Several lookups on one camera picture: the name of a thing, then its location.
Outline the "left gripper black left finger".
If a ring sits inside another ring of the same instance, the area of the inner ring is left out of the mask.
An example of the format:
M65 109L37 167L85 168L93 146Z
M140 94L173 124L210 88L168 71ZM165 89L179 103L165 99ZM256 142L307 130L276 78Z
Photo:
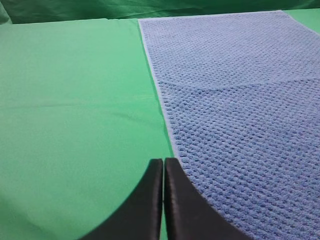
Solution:
M163 160L152 159L131 194L82 240L158 240L163 209Z

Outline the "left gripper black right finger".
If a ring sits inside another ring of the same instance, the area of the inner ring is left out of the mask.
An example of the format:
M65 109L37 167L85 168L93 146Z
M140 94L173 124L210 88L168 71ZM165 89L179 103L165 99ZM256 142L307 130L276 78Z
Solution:
M169 240L250 239L208 204L176 158L164 161L164 212Z

